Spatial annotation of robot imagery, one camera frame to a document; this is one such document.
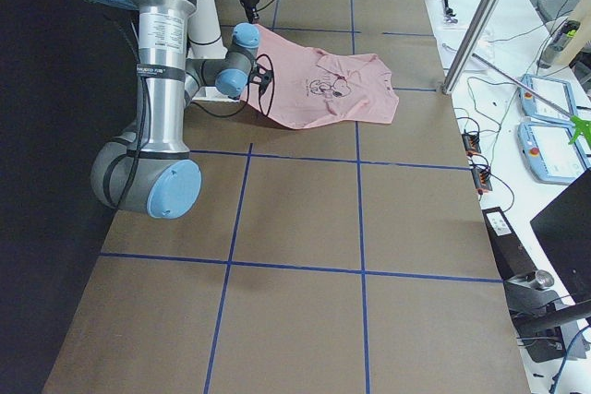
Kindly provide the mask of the pink Snoopy t-shirt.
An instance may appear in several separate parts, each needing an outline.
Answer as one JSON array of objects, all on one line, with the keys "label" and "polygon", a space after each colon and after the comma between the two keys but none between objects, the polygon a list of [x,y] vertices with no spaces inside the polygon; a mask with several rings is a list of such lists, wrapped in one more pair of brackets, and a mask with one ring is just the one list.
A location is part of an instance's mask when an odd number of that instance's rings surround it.
[{"label": "pink Snoopy t-shirt", "polygon": [[279,125],[309,129],[342,121],[392,123],[399,98],[392,71],[376,54],[337,55],[304,47],[258,26],[260,63],[274,74],[262,96],[249,85],[241,95]]}]

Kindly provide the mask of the lower teach pendant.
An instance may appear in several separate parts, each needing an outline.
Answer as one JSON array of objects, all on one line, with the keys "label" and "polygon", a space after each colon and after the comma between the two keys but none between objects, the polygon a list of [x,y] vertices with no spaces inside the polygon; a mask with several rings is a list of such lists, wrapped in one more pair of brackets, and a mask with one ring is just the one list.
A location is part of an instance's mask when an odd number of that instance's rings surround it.
[{"label": "lower teach pendant", "polygon": [[517,138],[525,164],[544,184],[569,185],[590,168],[583,146],[569,125],[522,122]]}]

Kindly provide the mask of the teach pendant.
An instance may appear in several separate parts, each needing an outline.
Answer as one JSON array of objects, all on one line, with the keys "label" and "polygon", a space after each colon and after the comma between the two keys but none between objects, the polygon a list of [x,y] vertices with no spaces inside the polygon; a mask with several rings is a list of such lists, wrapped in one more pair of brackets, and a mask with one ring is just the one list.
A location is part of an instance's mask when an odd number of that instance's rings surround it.
[{"label": "teach pendant", "polygon": [[521,82],[528,88],[539,92],[542,97],[554,105],[559,106],[567,114],[559,113],[545,102],[539,100],[538,96],[530,91],[520,88],[520,103],[527,117],[535,118],[542,122],[552,124],[569,124],[572,115],[578,116],[575,99],[571,84],[565,80],[556,78],[543,78],[525,74],[521,77]]},{"label": "teach pendant", "polygon": [[590,168],[583,146],[569,125],[522,122],[517,138],[525,164],[544,184],[569,185]]}]

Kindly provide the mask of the upper teach pendant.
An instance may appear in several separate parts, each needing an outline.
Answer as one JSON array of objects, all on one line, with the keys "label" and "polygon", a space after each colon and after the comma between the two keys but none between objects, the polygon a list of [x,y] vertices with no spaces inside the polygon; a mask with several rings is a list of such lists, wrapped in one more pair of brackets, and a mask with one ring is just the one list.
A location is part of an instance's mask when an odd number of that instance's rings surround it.
[{"label": "upper teach pendant", "polygon": [[525,74],[521,77],[521,82],[528,88],[539,92],[542,97],[554,105],[559,106],[567,114],[559,113],[545,102],[539,100],[538,96],[530,91],[520,88],[520,103],[527,117],[535,118],[542,122],[552,124],[569,124],[572,115],[578,116],[575,99],[571,84],[565,80],[556,78],[543,78]]}]

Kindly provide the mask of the black box with label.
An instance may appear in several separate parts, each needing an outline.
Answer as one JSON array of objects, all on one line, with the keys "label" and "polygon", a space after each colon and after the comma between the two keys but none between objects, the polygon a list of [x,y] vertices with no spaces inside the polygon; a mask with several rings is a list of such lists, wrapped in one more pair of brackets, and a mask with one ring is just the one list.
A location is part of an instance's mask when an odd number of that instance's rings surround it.
[{"label": "black box with label", "polygon": [[537,270],[502,209],[493,207],[482,213],[501,279],[508,281]]}]

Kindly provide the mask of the green plastic clamp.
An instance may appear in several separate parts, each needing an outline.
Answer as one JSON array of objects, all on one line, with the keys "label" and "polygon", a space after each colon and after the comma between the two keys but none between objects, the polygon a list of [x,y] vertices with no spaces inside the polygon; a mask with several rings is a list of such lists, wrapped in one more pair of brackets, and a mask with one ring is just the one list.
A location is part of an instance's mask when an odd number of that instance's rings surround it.
[{"label": "green plastic clamp", "polygon": [[576,115],[572,115],[570,121],[573,124],[574,133],[569,144],[573,145],[580,136],[583,136],[587,145],[591,146],[591,122]]}]

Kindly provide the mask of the black monitor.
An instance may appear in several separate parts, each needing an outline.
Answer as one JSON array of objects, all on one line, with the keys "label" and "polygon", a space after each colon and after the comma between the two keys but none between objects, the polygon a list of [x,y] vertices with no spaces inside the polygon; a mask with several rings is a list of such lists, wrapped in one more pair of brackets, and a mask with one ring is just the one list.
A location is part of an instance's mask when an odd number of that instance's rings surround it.
[{"label": "black monitor", "polygon": [[568,294],[590,297],[590,172],[575,179],[531,221],[532,230]]}]

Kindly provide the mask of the aluminium frame post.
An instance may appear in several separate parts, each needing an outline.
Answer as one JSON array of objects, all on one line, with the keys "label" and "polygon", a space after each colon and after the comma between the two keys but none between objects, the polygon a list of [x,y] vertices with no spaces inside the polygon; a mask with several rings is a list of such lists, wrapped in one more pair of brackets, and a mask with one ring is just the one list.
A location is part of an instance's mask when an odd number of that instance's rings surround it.
[{"label": "aluminium frame post", "polygon": [[468,64],[468,61],[476,49],[478,39],[481,37],[481,34],[487,26],[499,1],[500,0],[480,0],[466,34],[456,51],[451,67],[448,69],[447,76],[441,85],[441,92],[443,94],[452,94],[460,76],[463,74]]}]

